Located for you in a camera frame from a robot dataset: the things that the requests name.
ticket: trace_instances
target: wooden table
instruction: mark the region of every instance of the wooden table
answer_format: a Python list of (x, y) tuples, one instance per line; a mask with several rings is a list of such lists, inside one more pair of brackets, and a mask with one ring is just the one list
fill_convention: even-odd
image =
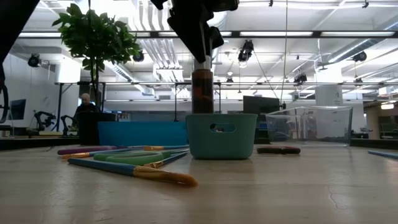
[(57, 148), (0, 152), (1, 223), (397, 223), (398, 161), (360, 148), (196, 161), (197, 188), (68, 165)]

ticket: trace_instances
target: ceiling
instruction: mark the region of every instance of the ceiling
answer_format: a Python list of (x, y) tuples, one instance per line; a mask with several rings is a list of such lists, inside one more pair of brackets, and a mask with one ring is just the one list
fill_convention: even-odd
[[(77, 2), (81, 8), (85, 8), (86, 0), (75, 1), (41, 1), (24, 27), (23, 32), (53, 32), (57, 27), (51, 24), (58, 18), (59, 12), (65, 12), (65, 8), (71, 3)], [(108, 11), (108, 14), (115, 14), (120, 20), (128, 21), (134, 15), (136, 8), (134, 4), (139, 4), (140, 11), (138, 20), (141, 25), (148, 8), (147, 17), (149, 18), (149, 28), (154, 30), (156, 25), (152, 18), (154, 13), (158, 13), (157, 21), (160, 28), (168, 30), (163, 26), (163, 12), (155, 12), (152, 4), (146, 0), (96, 0), (93, 6), (97, 12)], [(289, 0), (286, 8), (285, 0), (274, 0), (272, 7), (268, 6), (269, 1), (247, 1), (240, 0), (238, 10), (220, 14), (223, 18), (216, 21), (220, 30), (383, 30), (389, 21), (398, 22), (398, 2), (394, 0), (369, 1), (369, 7), (363, 9), (361, 6), (364, 0)], [(131, 30), (138, 29), (134, 24), (130, 24)], [(289, 78), (297, 75), (292, 73), (298, 66), (307, 62), (313, 63), (315, 58), (320, 55), (327, 58), (328, 55), (335, 53), (352, 42), (352, 39), (252, 39), (254, 44), (254, 54), (248, 60), (247, 67), (240, 68), (237, 60), (238, 51), (242, 47), (245, 39), (243, 38), (224, 38), (225, 43), (218, 48), (218, 54), (213, 61), (213, 71), (215, 81), (225, 82), (228, 77), (227, 72), (232, 72), (234, 82), (264, 82), (266, 79), (271, 82), (281, 82), (283, 74)], [(172, 48), (177, 56), (178, 63), (182, 66), (182, 76), (185, 81), (190, 80), (193, 70), (193, 57), (179, 39), (173, 39)], [(19, 54), (29, 55), (29, 49), (45, 47), (58, 47), (68, 50), (60, 39), (19, 39), (17, 46), (22, 46)], [(139, 82), (157, 82), (152, 72), (154, 61), (149, 57), (147, 49), (144, 48), (145, 59), (143, 62), (128, 62), (124, 68), (129, 71), (134, 80)], [(165, 49), (160, 48), (162, 53), (167, 56)], [(365, 52), (368, 59), (356, 64), (354, 69), (352, 60), (344, 60), (338, 65), (341, 67), (343, 81), (352, 82), (355, 74), (363, 75), (370, 72), (381, 70), (391, 66), (396, 62), (398, 56), (398, 39), (386, 39), (376, 45), (367, 48)], [(50, 63), (61, 63), (59, 55), (49, 58)], [(306, 71), (308, 81), (314, 81), (313, 68)], [(381, 82), (398, 75), (395, 68), (388, 72), (380, 73), (366, 79), (367, 82)], [(81, 73), (81, 78), (88, 78), (87, 72)], [(106, 69), (102, 75), (106, 82), (122, 82), (112, 70)]]

